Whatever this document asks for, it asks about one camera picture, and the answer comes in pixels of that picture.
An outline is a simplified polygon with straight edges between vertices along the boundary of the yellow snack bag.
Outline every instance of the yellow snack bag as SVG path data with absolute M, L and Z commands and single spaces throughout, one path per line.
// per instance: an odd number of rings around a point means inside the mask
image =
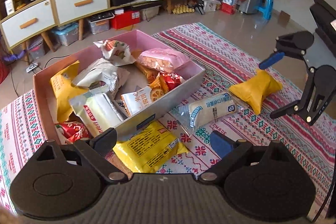
M 79 61 L 76 61 L 75 63 L 56 73 L 50 79 L 50 83 L 57 101 L 58 122 L 65 122 L 72 112 L 69 99 L 72 99 L 75 96 L 81 95 L 88 91 L 87 88 L 81 88 L 71 84 L 72 80 L 78 74 L 78 68 Z
M 184 144 L 158 121 L 130 140 L 117 142 L 113 151 L 134 173 L 155 173 L 171 157 L 188 153 Z
M 229 91 L 248 103 L 254 113 L 259 115 L 264 99 L 281 89 L 281 83 L 274 80 L 265 70 L 258 70 L 257 75 L 246 82 L 232 85 Z

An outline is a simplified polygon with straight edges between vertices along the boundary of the white drawer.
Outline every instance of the white drawer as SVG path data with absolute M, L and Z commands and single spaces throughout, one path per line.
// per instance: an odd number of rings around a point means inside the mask
M 107 0 L 55 0 L 55 2 L 61 24 L 108 8 Z
M 2 23 L 9 47 L 55 24 L 50 0 L 40 2 Z

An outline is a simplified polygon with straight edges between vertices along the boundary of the nutrition label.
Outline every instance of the nutrition label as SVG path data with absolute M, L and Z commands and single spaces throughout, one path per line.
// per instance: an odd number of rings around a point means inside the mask
M 162 160 L 169 153 L 169 151 L 170 151 L 169 146 L 167 146 L 163 151 L 160 151 L 153 158 L 151 158 L 146 164 L 150 168 L 154 167 L 160 160 Z
M 128 144 L 128 147 L 131 148 L 138 157 L 141 157 L 144 153 L 146 153 L 149 149 L 151 149 L 166 136 L 167 134 L 153 134 L 152 132 L 148 132 L 141 135 L 139 138 L 136 138 L 134 141 L 130 142 Z

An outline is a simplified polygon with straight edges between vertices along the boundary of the pink biscuit package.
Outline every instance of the pink biscuit package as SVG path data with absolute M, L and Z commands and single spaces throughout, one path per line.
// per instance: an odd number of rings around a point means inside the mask
M 148 68 L 173 73 L 178 67 L 187 63 L 190 58 L 170 48 L 153 48 L 142 52 L 138 60 Z

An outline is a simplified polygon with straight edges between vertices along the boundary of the metal screw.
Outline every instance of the metal screw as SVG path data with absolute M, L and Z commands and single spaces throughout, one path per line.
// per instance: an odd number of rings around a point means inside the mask
M 201 175 L 201 179 L 205 181 L 213 181 L 217 178 L 217 175 L 215 173 L 211 172 L 205 172 Z
M 121 172 L 113 172 L 109 174 L 110 180 L 122 180 L 124 177 L 125 177 L 125 174 Z

